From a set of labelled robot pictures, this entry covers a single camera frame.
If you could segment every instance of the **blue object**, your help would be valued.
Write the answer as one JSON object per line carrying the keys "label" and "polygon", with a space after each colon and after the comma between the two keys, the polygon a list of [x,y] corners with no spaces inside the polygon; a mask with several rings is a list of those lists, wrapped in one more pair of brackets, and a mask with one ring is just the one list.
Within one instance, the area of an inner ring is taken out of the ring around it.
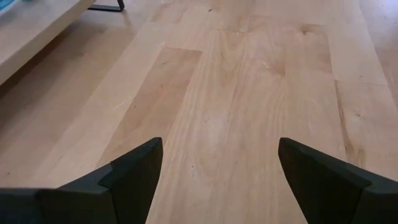
{"label": "blue object", "polygon": [[11,4],[15,2],[16,0],[0,0],[0,11],[5,10],[5,8],[11,6]]}

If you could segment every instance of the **wooden furniture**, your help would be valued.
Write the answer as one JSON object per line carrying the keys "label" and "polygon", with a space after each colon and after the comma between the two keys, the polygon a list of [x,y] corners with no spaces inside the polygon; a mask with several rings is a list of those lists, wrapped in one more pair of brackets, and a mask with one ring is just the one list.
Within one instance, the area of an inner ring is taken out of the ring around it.
{"label": "wooden furniture", "polygon": [[0,84],[92,6],[94,1],[19,2],[13,9],[2,15],[0,17]]}

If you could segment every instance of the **black metal frame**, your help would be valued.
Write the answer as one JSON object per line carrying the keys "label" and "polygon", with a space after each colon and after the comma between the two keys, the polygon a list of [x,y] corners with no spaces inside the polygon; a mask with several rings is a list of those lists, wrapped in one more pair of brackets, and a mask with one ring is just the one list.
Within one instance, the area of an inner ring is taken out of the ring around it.
{"label": "black metal frame", "polygon": [[118,0],[119,6],[105,6],[94,4],[88,8],[88,10],[97,10],[97,11],[108,11],[108,12],[121,12],[124,9],[124,2],[123,0]]}

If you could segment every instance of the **wooden floor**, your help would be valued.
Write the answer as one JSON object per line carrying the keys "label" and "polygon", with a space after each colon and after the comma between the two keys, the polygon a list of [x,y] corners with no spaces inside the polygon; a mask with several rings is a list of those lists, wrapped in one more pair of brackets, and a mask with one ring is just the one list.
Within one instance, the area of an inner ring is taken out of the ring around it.
{"label": "wooden floor", "polygon": [[282,136],[398,180],[396,0],[125,2],[0,86],[1,186],[57,187],[154,136],[151,224],[305,223]]}

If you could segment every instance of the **hardwood floor plank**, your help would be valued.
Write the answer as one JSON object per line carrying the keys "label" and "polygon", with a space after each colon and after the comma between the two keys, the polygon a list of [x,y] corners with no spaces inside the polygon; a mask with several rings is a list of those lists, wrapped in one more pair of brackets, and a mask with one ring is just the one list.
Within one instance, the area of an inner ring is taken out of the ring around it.
{"label": "hardwood floor plank", "polygon": [[398,50],[397,7],[394,0],[361,0],[361,11],[377,48]]}
{"label": "hardwood floor plank", "polygon": [[287,34],[298,31],[299,27],[300,24],[291,21],[252,16],[248,36],[253,57],[274,75],[285,76]]}
{"label": "hardwood floor plank", "polygon": [[214,0],[209,9],[212,29],[246,32],[254,0]]}
{"label": "hardwood floor plank", "polygon": [[12,77],[15,82],[2,86],[9,88],[0,101],[3,186],[51,185],[31,178],[39,175],[37,168],[133,37],[128,30],[81,21],[70,27],[60,42],[56,39],[54,46],[49,46],[43,63],[22,69]]}
{"label": "hardwood floor plank", "polygon": [[288,137],[344,159],[326,32],[320,26],[307,26],[305,32],[289,36],[286,49]]}
{"label": "hardwood floor plank", "polygon": [[164,169],[148,223],[203,223],[220,162],[229,107],[242,75],[246,36],[212,30],[180,115],[167,140]]}
{"label": "hardwood floor plank", "polygon": [[327,2],[328,24],[364,23],[360,8],[361,1],[363,0],[325,1]]}
{"label": "hardwood floor plank", "polygon": [[178,24],[186,10],[187,6],[184,4],[161,4],[150,21]]}
{"label": "hardwood floor plank", "polygon": [[203,50],[210,33],[208,5],[189,5],[180,23],[167,39],[166,46],[187,50]]}
{"label": "hardwood floor plank", "polygon": [[154,136],[167,135],[198,63],[196,50],[163,49],[105,149],[98,167]]}
{"label": "hardwood floor plank", "polygon": [[366,24],[333,24],[329,41],[337,80],[387,85]]}
{"label": "hardwood floor plank", "polygon": [[398,180],[398,113],[387,86],[337,82],[348,162]]}
{"label": "hardwood floor plank", "polygon": [[[248,39],[262,40],[260,35]],[[281,211],[290,208],[279,205],[277,190],[277,179],[284,179],[277,160],[286,124],[284,74],[259,57],[272,49],[249,49],[254,57],[247,59],[234,92],[205,223],[276,223]]]}
{"label": "hardwood floor plank", "polygon": [[324,25],[328,21],[327,3],[324,0],[256,0],[254,15]]}
{"label": "hardwood floor plank", "polygon": [[50,153],[43,155],[30,182],[56,187],[96,167],[172,27],[144,24]]}
{"label": "hardwood floor plank", "polygon": [[398,106],[398,51],[376,48],[392,97]]}

